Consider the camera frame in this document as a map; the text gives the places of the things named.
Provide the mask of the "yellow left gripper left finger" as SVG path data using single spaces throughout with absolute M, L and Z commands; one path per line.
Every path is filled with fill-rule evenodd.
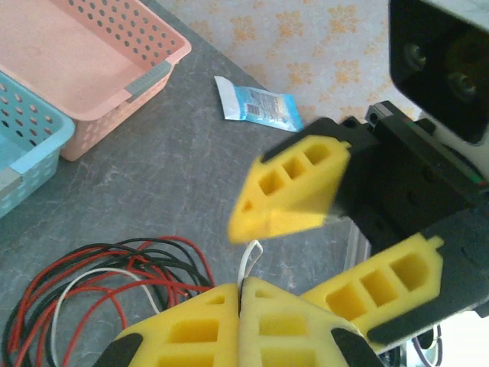
M 223 284 L 138 322 L 96 366 L 237 366 L 238 288 Z

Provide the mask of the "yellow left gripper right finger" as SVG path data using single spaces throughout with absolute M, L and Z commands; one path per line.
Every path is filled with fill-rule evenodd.
M 382 366 L 346 319 L 260 278 L 241 286 L 240 366 Z

